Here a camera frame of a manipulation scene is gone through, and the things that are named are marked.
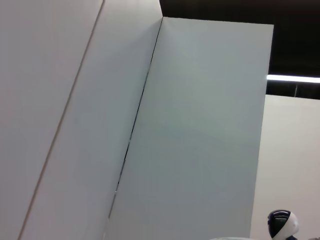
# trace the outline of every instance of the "fluorescent light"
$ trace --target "fluorescent light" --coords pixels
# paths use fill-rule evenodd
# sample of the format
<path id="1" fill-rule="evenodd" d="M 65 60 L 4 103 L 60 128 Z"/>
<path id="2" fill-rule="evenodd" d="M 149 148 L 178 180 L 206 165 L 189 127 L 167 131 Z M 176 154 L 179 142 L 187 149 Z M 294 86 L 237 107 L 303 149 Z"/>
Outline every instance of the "fluorescent light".
<path id="1" fill-rule="evenodd" d="M 320 77 L 268 75 L 267 80 L 320 84 Z"/>

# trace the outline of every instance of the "white robot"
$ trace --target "white robot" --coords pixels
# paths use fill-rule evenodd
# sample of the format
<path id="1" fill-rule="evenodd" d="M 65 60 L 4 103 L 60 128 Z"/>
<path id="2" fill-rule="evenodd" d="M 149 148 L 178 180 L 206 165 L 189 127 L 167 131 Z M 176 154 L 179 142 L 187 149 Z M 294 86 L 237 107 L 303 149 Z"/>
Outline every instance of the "white robot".
<path id="1" fill-rule="evenodd" d="M 297 240 L 293 235 L 299 231 L 296 215 L 287 210 L 275 210 L 268 216 L 268 228 L 272 240 Z M 253 240 L 243 237 L 219 237 L 212 240 Z"/>

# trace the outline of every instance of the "white panel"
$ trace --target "white panel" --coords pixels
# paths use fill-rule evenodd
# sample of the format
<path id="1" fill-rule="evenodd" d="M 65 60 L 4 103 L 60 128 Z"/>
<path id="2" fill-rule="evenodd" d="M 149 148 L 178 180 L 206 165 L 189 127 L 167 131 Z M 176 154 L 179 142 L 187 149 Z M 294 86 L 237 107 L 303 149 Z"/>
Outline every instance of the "white panel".
<path id="1" fill-rule="evenodd" d="M 16 240 L 102 0 L 0 0 L 0 240 Z"/>
<path id="2" fill-rule="evenodd" d="M 108 240 L 249 237 L 272 31 L 163 19 Z"/>
<path id="3" fill-rule="evenodd" d="M 101 240 L 162 13 L 157 0 L 107 0 L 23 240 Z"/>
<path id="4" fill-rule="evenodd" d="M 271 239 L 267 216 L 277 209 L 297 216 L 296 238 L 320 236 L 319 136 L 319 100 L 266 96 L 251 238 Z"/>

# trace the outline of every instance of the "white partition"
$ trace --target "white partition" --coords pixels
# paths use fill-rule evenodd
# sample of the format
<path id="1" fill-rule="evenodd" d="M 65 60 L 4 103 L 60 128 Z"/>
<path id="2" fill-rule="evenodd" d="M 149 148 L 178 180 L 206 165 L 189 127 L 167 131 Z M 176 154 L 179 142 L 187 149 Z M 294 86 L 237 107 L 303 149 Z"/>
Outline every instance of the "white partition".
<path id="1" fill-rule="evenodd" d="M 0 240 L 17 240 L 102 0 L 0 1 Z"/>
<path id="2" fill-rule="evenodd" d="M 265 97 L 250 237 L 270 240 L 267 216 L 292 211 L 301 240 L 320 236 L 320 100 Z"/>
<path id="3" fill-rule="evenodd" d="M 102 240 L 162 19 L 107 0 L 22 240 Z"/>
<path id="4" fill-rule="evenodd" d="M 249 237 L 272 33 L 163 18 L 108 240 Z"/>

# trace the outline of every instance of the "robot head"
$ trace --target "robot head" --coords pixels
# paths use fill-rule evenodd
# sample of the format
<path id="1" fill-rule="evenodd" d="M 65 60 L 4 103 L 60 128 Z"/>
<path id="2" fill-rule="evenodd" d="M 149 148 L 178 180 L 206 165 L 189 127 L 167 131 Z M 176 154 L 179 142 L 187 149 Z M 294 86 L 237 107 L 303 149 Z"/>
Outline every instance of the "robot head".
<path id="1" fill-rule="evenodd" d="M 296 215 L 287 210 L 276 210 L 268 216 L 269 233 L 272 240 L 294 240 L 299 231 Z"/>

